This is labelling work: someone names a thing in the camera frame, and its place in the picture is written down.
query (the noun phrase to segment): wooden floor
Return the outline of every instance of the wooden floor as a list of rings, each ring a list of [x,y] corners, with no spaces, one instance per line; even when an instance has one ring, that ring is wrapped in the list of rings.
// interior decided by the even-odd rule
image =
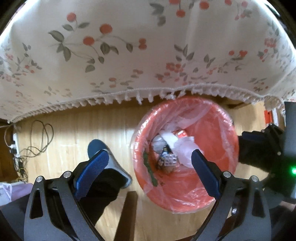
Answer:
[[[92,139],[103,140],[112,150],[121,166],[133,177],[133,184],[122,190],[116,201],[112,202],[98,221],[96,228],[106,241],[113,240],[126,192],[136,190],[139,195],[136,217],[136,241],[174,241],[193,235],[208,215],[210,208],[192,214],[172,214],[153,204],[143,193],[133,170],[130,156],[130,140],[145,113],[155,103],[129,102],[121,105],[86,106],[79,109],[54,112],[28,118],[20,123],[20,148],[29,146],[30,126],[34,119],[50,123],[54,128],[54,139],[46,153],[31,158],[28,162],[29,182],[43,175],[46,179],[59,177],[67,170],[73,170],[81,161],[88,160],[87,145]],[[265,128],[264,107],[262,103],[248,105],[238,110],[229,110],[234,120],[237,134],[242,131]],[[41,127],[32,133],[32,144],[41,143]],[[236,176],[249,178],[266,176],[260,170],[239,165]]]

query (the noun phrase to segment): red bucket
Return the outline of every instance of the red bucket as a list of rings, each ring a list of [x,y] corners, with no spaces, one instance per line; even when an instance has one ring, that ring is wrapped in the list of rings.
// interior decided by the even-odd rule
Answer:
[[[238,137],[231,118],[219,105],[204,98],[185,96],[154,107],[134,134],[133,165],[145,194],[156,205],[173,213],[193,213],[214,201],[194,169],[179,165],[166,174],[156,168],[151,140],[161,129],[180,128],[184,123],[189,125],[185,128],[188,136],[194,136],[207,160],[232,173],[238,163]]]

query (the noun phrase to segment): shoe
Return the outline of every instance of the shoe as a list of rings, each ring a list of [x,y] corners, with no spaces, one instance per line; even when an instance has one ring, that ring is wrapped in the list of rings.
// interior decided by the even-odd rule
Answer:
[[[87,154],[89,159],[92,158],[98,151],[105,150],[109,154],[109,162],[108,165],[104,169],[113,169],[120,173],[125,179],[125,184],[121,187],[121,189],[127,188],[132,183],[131,176],[119,165],[113,156],[112,152],[108,148],[108,146],[102,142],[101,140],[94,139],[92,140],[87,147]]]

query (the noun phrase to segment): white tablecloth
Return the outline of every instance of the white tablecloth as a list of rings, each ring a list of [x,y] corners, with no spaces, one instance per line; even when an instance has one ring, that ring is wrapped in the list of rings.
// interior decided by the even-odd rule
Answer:
[[[282,108],[295,49],[262,1],[29,0],[0,36],[0,118],[135,96]]]

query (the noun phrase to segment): silver bolt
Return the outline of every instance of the silver bolt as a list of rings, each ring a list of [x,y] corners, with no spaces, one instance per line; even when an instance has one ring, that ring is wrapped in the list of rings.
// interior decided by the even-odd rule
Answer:
[[[253,180],[254,182],[259,181],[258,177],[256,177],[256,176],[252,176],[252,180]]]
[[[229,177],[231,177],[231,173],[230,172],[223,172],[223,176],[229,178]]]
[[[41,181],[42,181],[42,179],[43,179],[43,177],[42,177],[42,176],[39,176],[39,177],[37,177],[37,178],[36,178],[36,182],[38,182],[38,183],[39,183],[39,182],[41,182]]]
[[[68,178],[69,176],[71,176],[71,172],[67,171],[67,172],[64,172],[64,175],[63,175],[65,178]]]

